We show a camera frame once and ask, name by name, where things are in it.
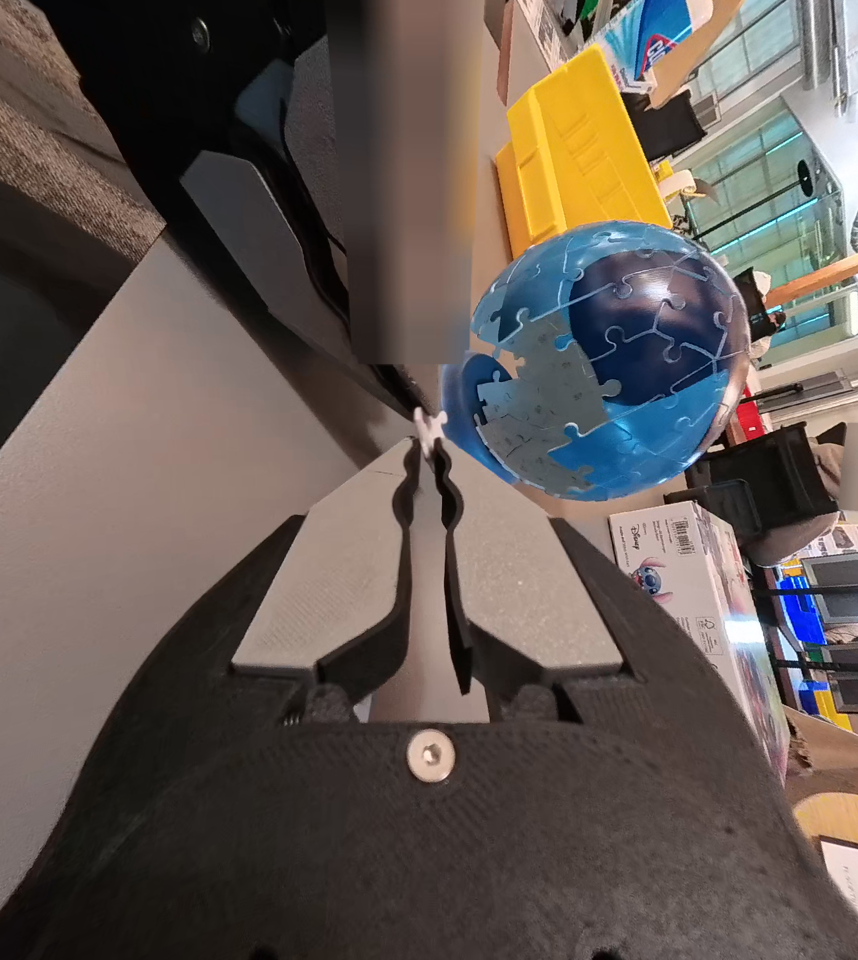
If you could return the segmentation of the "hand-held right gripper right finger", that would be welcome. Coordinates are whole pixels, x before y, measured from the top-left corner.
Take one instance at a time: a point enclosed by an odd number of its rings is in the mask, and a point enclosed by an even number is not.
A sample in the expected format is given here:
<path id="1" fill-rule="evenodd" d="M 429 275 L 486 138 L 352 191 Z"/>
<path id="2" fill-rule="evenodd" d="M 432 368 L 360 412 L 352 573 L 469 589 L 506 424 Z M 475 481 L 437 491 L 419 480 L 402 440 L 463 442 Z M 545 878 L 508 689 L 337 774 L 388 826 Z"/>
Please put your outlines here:
<path id="1" fill-rule="evenodd" d="M 624 680 L 624 656 L 550 516 L 448 440 L 435 442 L 443 589 L 459 689 L 488 716 L 520 691 Z"/>

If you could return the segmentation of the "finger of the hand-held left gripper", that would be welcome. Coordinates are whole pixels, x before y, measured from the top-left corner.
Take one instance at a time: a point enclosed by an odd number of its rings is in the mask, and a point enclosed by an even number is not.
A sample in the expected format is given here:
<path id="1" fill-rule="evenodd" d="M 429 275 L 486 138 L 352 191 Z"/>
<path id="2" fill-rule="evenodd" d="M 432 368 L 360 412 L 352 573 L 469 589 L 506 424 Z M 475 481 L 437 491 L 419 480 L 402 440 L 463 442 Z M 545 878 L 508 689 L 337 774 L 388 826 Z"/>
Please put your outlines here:
<path id="1" fill-rule="evenodd" d="M 203 150 L 181 184 L 271 317 L 375 399 L 411 419 L 411 405 L 353 354 L 344 322 L 314 285 L 297 235 L 256 166 Z"/>
<path id="2" fill-rule="evenodd" d="M 273 59 L 236 100 L 237 141 L 267 183 L 315 292 L 350 317 L 330 55 L 315 43 Z"/>

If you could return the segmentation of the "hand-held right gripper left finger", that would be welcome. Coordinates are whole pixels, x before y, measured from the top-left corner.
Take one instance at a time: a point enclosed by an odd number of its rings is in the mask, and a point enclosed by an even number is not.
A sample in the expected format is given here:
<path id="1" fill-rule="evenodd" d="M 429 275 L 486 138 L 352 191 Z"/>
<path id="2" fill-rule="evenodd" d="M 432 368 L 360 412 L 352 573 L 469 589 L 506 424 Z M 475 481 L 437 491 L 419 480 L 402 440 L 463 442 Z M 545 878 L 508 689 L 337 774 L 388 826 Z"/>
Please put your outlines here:
<path id="1" fill-rule="evenodd" d="M 423 451 L 399 441 L 303 516 L 231 659 L 236 673 L 370 698 L 402 666 Z"/>

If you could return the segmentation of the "white puzzle piece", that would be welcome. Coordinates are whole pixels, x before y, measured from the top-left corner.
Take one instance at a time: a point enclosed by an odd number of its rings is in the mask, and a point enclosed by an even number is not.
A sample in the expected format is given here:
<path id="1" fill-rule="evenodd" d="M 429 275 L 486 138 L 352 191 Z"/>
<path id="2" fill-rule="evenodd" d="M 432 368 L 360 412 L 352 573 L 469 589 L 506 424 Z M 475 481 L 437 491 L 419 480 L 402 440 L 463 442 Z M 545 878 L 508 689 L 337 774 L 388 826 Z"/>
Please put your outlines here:
<path id="1" fill-rule="evenodd" d="M 412 423 L 423 458 L 432 462 L 438 445 L 446 438 L 448 414 L 441 410 L 431 414 L 423 407 L 417 407 L 412 414 Z"/>

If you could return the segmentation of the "yellow plastic bin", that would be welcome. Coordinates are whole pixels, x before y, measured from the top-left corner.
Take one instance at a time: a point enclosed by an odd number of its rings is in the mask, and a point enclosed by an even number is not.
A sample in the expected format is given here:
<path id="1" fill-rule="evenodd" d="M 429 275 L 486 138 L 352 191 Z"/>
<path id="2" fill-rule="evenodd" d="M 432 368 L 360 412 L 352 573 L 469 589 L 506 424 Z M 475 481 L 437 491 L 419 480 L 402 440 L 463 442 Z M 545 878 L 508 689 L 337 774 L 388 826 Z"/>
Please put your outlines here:
<path id="1" fill-rule="evenodd" d="M 513 258 L 580 226 L 672 220 L 603 53 L 591 46 L 507 111 L 495 166 Z"/>

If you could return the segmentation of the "blue puzzle ball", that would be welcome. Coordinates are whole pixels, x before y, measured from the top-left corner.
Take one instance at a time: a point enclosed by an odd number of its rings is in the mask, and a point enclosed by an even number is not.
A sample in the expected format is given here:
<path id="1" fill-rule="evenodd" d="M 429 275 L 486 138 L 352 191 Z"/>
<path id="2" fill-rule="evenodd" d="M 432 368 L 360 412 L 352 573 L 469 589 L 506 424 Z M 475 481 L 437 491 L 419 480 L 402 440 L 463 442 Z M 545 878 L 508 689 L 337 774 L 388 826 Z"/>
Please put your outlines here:
<path id="1" fill-rule="evenodd" d="M 750 366 L 733 279 L 651 223 L 591 223 L 532 246 L 470 330 L 509 374 L 478 386 L 480 436 L 517 482 L 555 498 L 626 498 L 682 474 L 723 431 Z"/>

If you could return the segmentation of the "white puzzle box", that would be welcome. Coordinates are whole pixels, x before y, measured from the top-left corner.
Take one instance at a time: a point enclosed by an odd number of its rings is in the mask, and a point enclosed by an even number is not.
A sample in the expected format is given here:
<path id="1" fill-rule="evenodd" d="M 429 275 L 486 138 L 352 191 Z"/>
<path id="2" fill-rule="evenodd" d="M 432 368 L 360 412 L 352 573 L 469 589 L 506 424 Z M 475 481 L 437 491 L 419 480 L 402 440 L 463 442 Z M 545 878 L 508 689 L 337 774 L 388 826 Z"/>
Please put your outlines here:
<path id="1" fill-rule="evenodd" d="M 791 731 L 733 527 L 694 501 L 607 522 L 617 566 L 706 656 L 784 782 Z"/>

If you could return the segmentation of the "black crate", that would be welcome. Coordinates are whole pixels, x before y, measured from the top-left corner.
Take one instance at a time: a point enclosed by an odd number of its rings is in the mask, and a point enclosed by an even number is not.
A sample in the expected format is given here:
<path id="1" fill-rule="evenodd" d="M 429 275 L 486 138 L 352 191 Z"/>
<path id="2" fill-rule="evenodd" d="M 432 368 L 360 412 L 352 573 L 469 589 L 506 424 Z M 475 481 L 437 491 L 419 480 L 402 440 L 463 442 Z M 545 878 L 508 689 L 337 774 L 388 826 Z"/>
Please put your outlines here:
<path id="1" fill-rule="evenodd" d="M 731 526 L 756 566 L 778 566 L 838 522 L 846 432 L 839 423 L 809 438 L 797 423 L 706 453 L 663 502 L 697 503 Z"/>

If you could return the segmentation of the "metal storage shelf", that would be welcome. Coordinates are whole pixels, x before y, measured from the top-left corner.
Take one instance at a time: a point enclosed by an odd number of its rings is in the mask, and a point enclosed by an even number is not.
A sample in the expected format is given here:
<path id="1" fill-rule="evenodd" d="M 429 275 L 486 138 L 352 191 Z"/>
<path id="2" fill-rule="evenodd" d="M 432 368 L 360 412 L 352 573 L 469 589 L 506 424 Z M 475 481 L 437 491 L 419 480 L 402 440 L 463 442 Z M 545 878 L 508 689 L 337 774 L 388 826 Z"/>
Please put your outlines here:
<path id="1" fill-rule="evenodd" d="M 783 700 L 842 725 L 858 717 L 858 553 L 753 570 L 752 593 Z"/>

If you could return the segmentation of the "black monitor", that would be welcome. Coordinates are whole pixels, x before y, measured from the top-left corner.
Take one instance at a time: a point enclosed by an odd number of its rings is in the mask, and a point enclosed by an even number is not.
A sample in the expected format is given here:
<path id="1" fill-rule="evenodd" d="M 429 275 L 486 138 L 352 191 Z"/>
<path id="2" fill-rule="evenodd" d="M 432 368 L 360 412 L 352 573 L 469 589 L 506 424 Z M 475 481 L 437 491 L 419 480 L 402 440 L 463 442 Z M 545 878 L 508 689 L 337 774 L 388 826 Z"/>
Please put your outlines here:
<path id="1" fill-rule="evenodd" d="M 707 131 L 684 88 L 663 106 L 652 106 L 648 94 L 623 91 L 623 106 L 649 163 L 662 162 L 701 142 Z"/>

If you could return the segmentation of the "wipes canister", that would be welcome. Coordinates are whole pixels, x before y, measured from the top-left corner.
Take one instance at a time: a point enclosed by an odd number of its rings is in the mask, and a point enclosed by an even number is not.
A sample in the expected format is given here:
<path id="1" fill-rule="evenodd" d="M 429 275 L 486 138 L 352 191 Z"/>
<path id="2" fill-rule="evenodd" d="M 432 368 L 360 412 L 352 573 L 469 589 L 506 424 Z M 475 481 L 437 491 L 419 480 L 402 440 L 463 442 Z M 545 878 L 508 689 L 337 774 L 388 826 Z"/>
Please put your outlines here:
<path id="1" fill-rule="evenodd" d="M 673 52 L 713 14 L 712 1 L 631 1 L 594 30 L 620 92 L 648 93 L 658 62 Z"/>

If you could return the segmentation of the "cardboard box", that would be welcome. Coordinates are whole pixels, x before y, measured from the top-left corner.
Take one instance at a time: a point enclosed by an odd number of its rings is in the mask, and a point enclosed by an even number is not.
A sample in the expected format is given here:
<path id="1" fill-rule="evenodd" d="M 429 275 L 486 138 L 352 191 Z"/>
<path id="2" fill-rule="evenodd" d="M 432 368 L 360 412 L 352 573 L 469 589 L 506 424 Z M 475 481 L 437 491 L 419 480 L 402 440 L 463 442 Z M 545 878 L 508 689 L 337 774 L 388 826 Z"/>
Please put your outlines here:
<path id="1" fill-rule="evenodd" d="M 714 1 L 711 18 L 657 62 L 652 72 L 651 106 L 654 109 L 661 108 L 687 86 L 690 75 L 707 58 L 743 4 L 743 1 Z"/>

